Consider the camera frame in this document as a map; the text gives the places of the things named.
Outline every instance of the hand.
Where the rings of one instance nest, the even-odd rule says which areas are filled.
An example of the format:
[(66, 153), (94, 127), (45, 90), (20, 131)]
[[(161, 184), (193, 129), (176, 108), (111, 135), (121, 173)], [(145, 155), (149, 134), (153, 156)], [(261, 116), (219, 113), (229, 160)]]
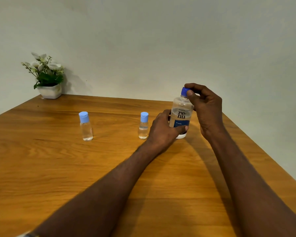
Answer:
[(158, 154), (166, 151), (178, 137), (179, 134), (188, 130), (188, 126), (170, 127), (168, 118), (171, 114), (171, 110), (164, 110), (159, 113), (156, 119), (153, 121), (150, 128), (147, 143), (151, 144), (153, 148), (156, 148)]
[(226, 131), (222, 122), (221, 97), (206, 86), (195, 83), (185, 84), (184, 87), (191, 89), (187, 91), (187, 97), (194, 105), (198, 121), (201, 125), (201, 132), (205, 139), (209, 140), (211, 136)]

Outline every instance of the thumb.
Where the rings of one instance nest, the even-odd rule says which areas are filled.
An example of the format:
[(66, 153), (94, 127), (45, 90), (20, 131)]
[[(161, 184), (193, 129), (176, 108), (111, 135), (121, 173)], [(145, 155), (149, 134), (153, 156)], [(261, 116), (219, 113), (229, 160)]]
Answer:
[(181, 125), (178, 127), (174, 127), (176, 134), (180, 135), (183, 134), (184, 132), (186, 132), (188, 130), (188, 126), (187, 125)]
[(194, 93), (192, 90), (186, 92), (188, 99), (195, 106), (199, 102), (199, 96)]

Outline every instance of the fingernail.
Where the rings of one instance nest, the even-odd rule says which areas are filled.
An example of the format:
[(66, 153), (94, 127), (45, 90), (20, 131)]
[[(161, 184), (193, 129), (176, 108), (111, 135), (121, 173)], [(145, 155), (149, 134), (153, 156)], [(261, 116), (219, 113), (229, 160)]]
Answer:
[(188, 90), (186, 93), (187, 93), (188, 96), (193, 95), (193, 91), (192, 90)]

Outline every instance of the forearm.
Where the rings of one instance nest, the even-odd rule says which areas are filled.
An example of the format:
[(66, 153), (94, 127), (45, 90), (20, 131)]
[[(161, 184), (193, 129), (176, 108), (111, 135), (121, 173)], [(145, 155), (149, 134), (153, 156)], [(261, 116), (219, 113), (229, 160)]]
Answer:
[(109, 236), (138, 178), (158, 154), (147, 143), (62, 206), (34, 233), (42, 237)]
[(295, 236), (296, 214), (222, 131), (209, 139), (246, 236)]

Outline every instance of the wood grain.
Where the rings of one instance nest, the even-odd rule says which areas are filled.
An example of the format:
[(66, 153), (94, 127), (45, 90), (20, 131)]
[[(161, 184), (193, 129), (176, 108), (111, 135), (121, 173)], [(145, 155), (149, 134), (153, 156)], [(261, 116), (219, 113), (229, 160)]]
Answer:
[[(0, 115), (0, 236), (33, 229), (142, 143), (140, 112), (172, 103), (62, 95), (39, 96)], [(80, 111), (94, 139), (84, 142)], [(233, 139), (276, 193), (296, 212), (296, 181), (224, 116)], [(113, 236), (236, 236), (237, 219), (212, 149), (195, 113), (185, 139), (155, 159), (135, 185)]]

